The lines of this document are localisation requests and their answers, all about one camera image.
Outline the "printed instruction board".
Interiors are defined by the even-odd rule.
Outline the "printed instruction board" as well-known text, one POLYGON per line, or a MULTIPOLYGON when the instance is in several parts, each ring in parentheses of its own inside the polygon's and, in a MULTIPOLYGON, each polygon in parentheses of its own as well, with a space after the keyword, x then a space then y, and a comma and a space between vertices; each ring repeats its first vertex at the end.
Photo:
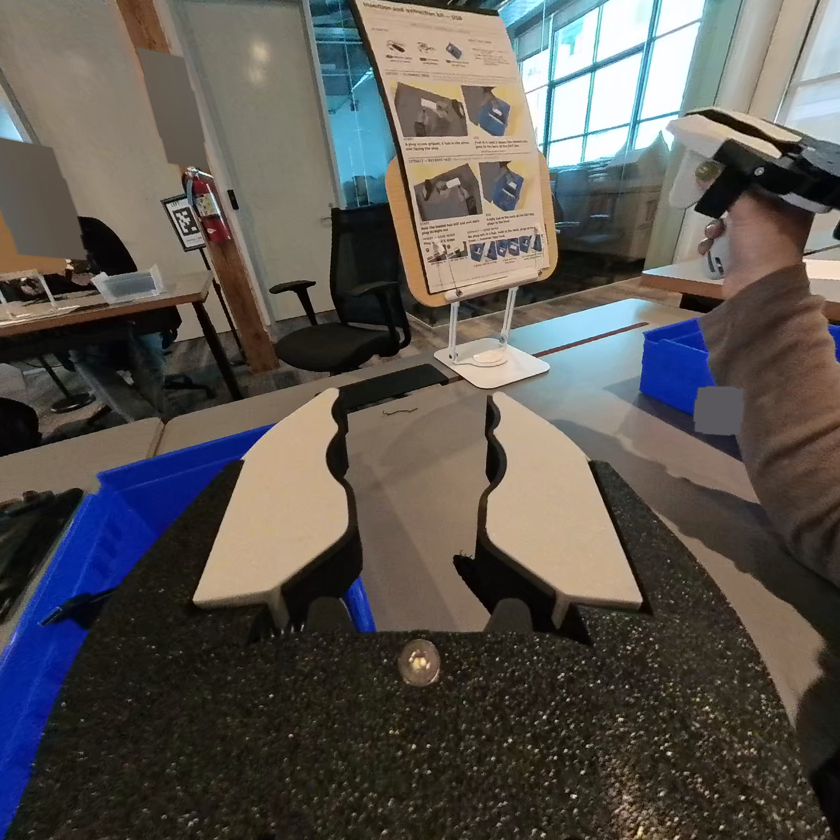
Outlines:
POLYGON ((440 307, 546 280, 559 260, 548 164, 501 16, 351 8, 394 139, 386 190, 415 299, 440 307))

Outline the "white board stand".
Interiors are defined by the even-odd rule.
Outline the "white board stand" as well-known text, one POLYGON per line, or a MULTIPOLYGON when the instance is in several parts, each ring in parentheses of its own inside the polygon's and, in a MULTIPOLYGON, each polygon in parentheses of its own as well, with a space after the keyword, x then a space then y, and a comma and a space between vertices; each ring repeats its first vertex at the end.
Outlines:
POLYGON ((507 291, 500 332, 467 343, 458 343, 459 303, 451 302, 447 346, 434 354, 435 359, 474 387, 485 391, 495 391, 547 373, 550 369, 548 362, 510 343, 517 293, 517 287, 507 291))

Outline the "black backpack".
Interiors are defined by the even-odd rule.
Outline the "black backpack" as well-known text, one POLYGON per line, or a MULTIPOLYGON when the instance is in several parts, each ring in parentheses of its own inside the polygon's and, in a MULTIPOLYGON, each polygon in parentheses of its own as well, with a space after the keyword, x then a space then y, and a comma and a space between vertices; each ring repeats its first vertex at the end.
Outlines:
POLYGON ((30 406, 1 397, 1 456, 27 451, 41 445, 37 412, 30 406))

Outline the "wooden office desk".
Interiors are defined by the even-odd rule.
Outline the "wooden office desk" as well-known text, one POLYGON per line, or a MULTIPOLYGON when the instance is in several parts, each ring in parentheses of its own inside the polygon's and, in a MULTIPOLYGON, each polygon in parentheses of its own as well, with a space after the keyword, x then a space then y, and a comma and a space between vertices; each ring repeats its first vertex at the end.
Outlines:
POLYGON ((211 280, 210 272, 197 272, 175 281, 171 289, 161 294, 132 301, 108 303, 97 294, 73 298, 57 308, 38 303, 15 310, 2 320, 1 362, 41 360, 47 355, 59 357, 92 345, 158 333, 172 319, 168 311, 191 305, 228 393, 233 400, 242 400, 244 394, 234 368, 205 310, 211 280))

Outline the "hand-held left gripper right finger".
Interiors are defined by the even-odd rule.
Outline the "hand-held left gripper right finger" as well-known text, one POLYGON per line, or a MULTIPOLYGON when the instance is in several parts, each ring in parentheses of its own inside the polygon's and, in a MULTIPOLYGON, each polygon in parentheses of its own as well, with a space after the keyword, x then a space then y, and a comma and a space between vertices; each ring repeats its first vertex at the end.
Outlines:
POLYGON ((579 607, 642 612, 643 586, 584 451, 501 392, 487 398, 485 435, 476 547, 454 566, 487 629, 574 631, 579 607))

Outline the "clear plastic container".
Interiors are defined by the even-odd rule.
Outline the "clear plastic container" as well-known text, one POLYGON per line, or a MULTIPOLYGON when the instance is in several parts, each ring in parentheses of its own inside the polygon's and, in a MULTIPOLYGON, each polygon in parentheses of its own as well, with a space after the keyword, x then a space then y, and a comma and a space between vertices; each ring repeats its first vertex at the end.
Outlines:
POLYGON ((157 265, 147 270, 118 275, 100 272, 91 278, 91 283, 109 305, 157 298, 166 293, 165 283, 157 265))

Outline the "person's right forearm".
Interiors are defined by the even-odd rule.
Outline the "person's right forearm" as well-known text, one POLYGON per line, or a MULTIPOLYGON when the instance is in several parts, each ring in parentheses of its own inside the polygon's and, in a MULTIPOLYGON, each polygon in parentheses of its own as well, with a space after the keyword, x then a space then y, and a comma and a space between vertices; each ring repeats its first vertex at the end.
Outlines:
POLYGON ((805 265, 756 280, 699 320, 716 385, 740 389, 752 488, 791 554, 839 584, 839 366, 805 265))

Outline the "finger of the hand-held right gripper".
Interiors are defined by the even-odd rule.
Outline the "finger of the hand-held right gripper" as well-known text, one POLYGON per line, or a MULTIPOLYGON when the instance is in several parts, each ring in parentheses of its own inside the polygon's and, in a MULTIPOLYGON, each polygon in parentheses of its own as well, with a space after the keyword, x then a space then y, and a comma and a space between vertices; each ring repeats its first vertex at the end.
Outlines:
POLYGON ((748 135, 771 144, 799 144, 805 136, 784 126, 770 122, 753 115, 732 111, 725 108, 702 108, 686 113, 687 117, 699 116, 730 131, 748 135))
POLYGON ((713 120, 672 120, 667 130, 687 151, 706 160, 714 159, 730 139, 730 129, 713 120))

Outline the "red fire extinguisher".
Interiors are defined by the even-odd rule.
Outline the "red fire extinguisher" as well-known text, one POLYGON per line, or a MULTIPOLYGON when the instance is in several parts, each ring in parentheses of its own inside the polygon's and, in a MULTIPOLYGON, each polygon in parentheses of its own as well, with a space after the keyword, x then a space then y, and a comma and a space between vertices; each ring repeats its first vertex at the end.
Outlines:
POLYGON ((217 245, 231 242, 233 236, 217 196, 214 177, 195 166, 187 166, 182 180, 187 204, 201 225, 206 241, 217 245))

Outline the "blue plastic bin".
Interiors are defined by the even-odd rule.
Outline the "blue plastic bin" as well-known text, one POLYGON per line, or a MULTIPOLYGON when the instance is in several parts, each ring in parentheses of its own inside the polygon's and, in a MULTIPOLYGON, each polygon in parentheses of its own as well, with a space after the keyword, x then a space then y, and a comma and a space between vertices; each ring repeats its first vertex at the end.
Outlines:
POLYGON ((307 621, 193 594, 271 427, 100 476, 2 656, 6 838, 307 837, 363 688, 329 656, 374 629, 361 578, 307 621))
POLYGON ((742 395, 735 431, 751 457, 754 443, 801 441, 838 431, 838 328, 815 297, 752 311, 731 300, 696 321, 645 333, 640 391, 696 414, 698 392, 742 395))

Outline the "white office desk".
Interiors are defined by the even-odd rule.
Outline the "white office desk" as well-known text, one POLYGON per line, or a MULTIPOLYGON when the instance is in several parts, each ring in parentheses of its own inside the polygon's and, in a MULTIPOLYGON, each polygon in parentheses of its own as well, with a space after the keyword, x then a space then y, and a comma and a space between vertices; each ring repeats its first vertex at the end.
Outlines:
MULTIPOLYGON (((827 320, 839 324, 839 261, 805 259, 807 276, 813 294, 824 299, 827 320)), ((722 299, 722 280, 707 276, 701 259, 679 262, 671 266, 646 269, 639 278, 642 287, 678 293, 681 296, 719 301, 722 299)))

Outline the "person's right hand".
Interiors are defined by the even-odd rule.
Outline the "person's right hand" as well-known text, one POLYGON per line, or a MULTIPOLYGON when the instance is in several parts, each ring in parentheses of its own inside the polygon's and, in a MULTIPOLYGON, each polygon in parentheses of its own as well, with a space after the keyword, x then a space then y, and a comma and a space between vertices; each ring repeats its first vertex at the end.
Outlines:
POLYGON ((733 298, 763 277, 803 262, 814 214, 756 190, 741 194, 725 217, 709 222, 697 250, 706 256, 728 242, 722 297, 733 298))

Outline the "black office chair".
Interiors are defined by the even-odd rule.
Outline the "black office chair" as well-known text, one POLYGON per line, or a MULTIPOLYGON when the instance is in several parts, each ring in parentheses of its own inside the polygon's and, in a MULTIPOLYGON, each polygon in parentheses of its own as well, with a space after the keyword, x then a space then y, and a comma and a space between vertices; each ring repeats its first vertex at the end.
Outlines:
POLYGON ((403 263, 389 206, 331 211, 329 290, 336 321, 319 322, 309 291, 313 281, 294 280, 269 289, 294 293, 309 325, 274 345, 290 367, 337 375, 355 371, 374 357, 391 358, 412 340, 400 281, 403 263))

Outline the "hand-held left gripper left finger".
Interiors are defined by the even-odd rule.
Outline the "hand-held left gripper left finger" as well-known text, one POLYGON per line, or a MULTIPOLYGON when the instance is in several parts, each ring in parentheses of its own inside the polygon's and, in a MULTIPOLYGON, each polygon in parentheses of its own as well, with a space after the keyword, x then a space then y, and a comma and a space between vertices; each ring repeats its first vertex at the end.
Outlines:
POLYGON ((319 393, 239 460, 196 607, 265 607, 277 628, 301 626, 313 603, 341 599, 361 577, 342 397, 336 388, 319 393))

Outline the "clear acrylic stand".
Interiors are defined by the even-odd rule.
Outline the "clear acrylic stand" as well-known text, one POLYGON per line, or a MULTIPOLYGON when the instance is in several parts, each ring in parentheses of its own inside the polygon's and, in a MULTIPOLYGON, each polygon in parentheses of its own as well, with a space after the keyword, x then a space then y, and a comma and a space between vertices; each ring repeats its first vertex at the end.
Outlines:
POLYGON ((24 323, 58 317, 64 312, 55 295, 49 289, 45 277, 32 269, 30 271, 5 272, 1 274, 1 322, 24 323), (6 291, 21 293, 31 300, 11 299, 6 291))

